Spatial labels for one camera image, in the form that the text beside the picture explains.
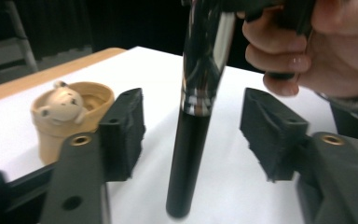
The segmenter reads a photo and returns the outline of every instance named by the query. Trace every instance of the brass insert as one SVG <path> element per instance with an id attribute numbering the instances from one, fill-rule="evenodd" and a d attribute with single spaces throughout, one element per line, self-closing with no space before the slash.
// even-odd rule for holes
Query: brass insert
<path id="1" fill-rule="evenodd" d="M 74 137 L 71 141 L 71 145 L 74 147 L 79 147 L 79 146 L 83 146 L 86 145 L 87 143 L 89 143 L 91 141 L 91 137 L 89 136 L 78 136 L 78 137 Z"/>
<path id="2" fill-rule="evenodd" d="M 334 135 L 329 135 L 329 134 L 322 136 L 322 140 L 325 143 L 335 145 L 335 146 L 342 146 L 345 144 L 341 138 L 334 136 Z"/>

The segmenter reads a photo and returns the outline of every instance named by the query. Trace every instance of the wooden table edge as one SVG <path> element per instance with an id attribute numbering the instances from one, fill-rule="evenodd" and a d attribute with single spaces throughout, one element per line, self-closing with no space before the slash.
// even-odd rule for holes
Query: wooden table edge
<path id="1" fill-rule="evenodd" d="M 71 62 L 63 63 L 43 71 L 33 73 L 29 76 L 3 83 L 0 85 L 0 99 L 20 91 L 31 89 L 34 86 L 43 84 L 58 77 L 63 77 L 84 67 L 101 62 L 108 58 L 112 58 L 125 51 L 125 49 L 119 48 L 104 49 Z"/>

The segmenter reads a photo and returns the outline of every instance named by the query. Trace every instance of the white table surface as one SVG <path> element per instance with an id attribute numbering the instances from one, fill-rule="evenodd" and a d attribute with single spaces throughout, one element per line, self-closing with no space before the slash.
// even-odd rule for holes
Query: white table surface
<path id="1" fill-rule="evenodd" d="M 109 183 L 112 221 L 116 224 L 177 223 L 165 212 L 173 144 L 179 111 L 182 57 L 135 48 L 76 71 L 61 80 L 93 81 L 120 93 L 142 88 L 146 134 L 133 178 Z M 0 100 L 0 170 L 11 181 L 43 165 L 38 158 L 32 101 L 53 82 Z M 227 67 L 215 102 L 189 224 L 303 223 L 296 183 L 267 182 L 239 130 L 246 87 L 265 91 L 262 75 Z M 301 89 L 294 98 L 279 98 L 310 123 L 309 134 L 335 133 L 327 102 Z"/>

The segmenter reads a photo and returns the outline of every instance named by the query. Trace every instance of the hand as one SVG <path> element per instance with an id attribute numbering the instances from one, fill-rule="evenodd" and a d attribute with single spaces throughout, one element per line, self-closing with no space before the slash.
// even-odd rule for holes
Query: hand
<path id="1" fill-rule="evenodd" d="M 295 73 L 290 80 L 264 76 L 270 91 L 291 96 L 298 85 L 340 98 L 358 97 L 358 0 L 316 0 L 313 32 L 307 40 L 276 24 L 279 7 L 245 22 L 242 30 L 250 45 L 246 60 L 269 72 Z"/>

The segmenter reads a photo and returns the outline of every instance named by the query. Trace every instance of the toy bear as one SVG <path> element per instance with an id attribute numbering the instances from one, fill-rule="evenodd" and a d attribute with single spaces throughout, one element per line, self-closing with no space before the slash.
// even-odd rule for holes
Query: toy bear
<path id="1" fill-rule="evenodd" d="M 61 125 L 68 120 L 73 120 L 76 124 L 83 122 L 88 110 L 83 106 L 81 95 L 62 81 L 56 81 L 54 89 L 46 100 L 46 105 L 37 108 L 37 114 L 55 125 Z"/>

